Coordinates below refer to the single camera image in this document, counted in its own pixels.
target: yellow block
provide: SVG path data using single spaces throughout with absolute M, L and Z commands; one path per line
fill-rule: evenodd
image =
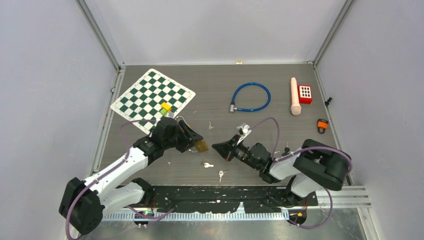
M 169 106 L 166 102 L 162 102 L 161 104 L 162 108 L 164 108 L 166 111 L 171 111 L 171 106 Z

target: green square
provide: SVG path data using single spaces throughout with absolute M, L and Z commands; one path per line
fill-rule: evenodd
M 136 105 L 136 104 L 132 104 L 131 106 L 129 106 L 129 109 L 131 109 L 131 110 L 136 110 L 136 108 L 137 108 L 138 106 Z
M 123 105 L 123 106 L 120 107 L 119 110 L 121 110 L 122 112 L 125 112 L 127 109 L 128 109 L 128 107 Z
M 180 96 L 179 99 L 178 99 L 178 101 L 180 101 L 182 103 L 184 103 L 186 100 L 187 100 L 187 98 L 185 98 L 183 96 Z
M 132 96 L 129 100 L 131 100 L 131 102 L 135 102 L 135 101 L 137 101 L 139 98 L 138 97 L 136 97 L 136 96 Z
M 171 99 L 168 101 L 170 104 L 174 104 L 177 100 L 173 97 L 171 97 Z
M 143 118 L 146 116 L 146 114 L 147 114 L 147 111 L 146 111 L 146 110 L 144 110 L 144 109 L 142 109 L 142 110 L 138 113 L 138 115 L 142 116 Z
M 157 114 L 158 113 L 158 110 L 156 110 L 156 109 L 152 109 L 152 110 L 150 110 L 149 112 L 148 112 L 149 114 L 151 114 L 151 115 L 155 115 L 155 114 Z
M 168 113 L 168 111 L 167 111 L 165 108 L 162 108 L 162 109 L 160 110 L 160 113 L 161 113 L 163 116 L 165 116 L 165 115 Z
M 167 94 L 164 91 L 160 91 L 157 95 L 159 95 L 159 97 L 163 98 L 165 97 Z
M 128 98 L 123 97 L 123 98 L 120 100 L 120 102 L 124 104 L 124 103 L 128 102 Z

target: chessboard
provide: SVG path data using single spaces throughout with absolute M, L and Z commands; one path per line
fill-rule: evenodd
M 164 116 L 162 103 L 171 107 L 176 116 L 195 97 L 196 93 L 155 69 L 149 69 L 130 88 L 112 103 L 110 108 L 137 128 L 149 134 Z

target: silver key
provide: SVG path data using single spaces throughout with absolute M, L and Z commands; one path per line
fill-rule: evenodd
M 219 171 L 219 182 L 221 182 L 221 180 L 223 179 L 224 176 L 224 172 L 221 170 Z
M 221 171 L 219 171 L 219 182 L 221 182 L 221 180 L 222 180 L 222 178 L 224 176 L 224 173 L 226 173 L 226 172 L 228 172 L 228 170 L 225 170 L 225 171 L 221 170 Z

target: green block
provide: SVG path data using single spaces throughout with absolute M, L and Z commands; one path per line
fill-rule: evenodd
M 165 115 L 168 113 L 168 111 L 167 111 L 165 108 L 162 108 L 162 109 L 160 110 L 160 113 L 161 113 L 163 116 L 165 116 Z

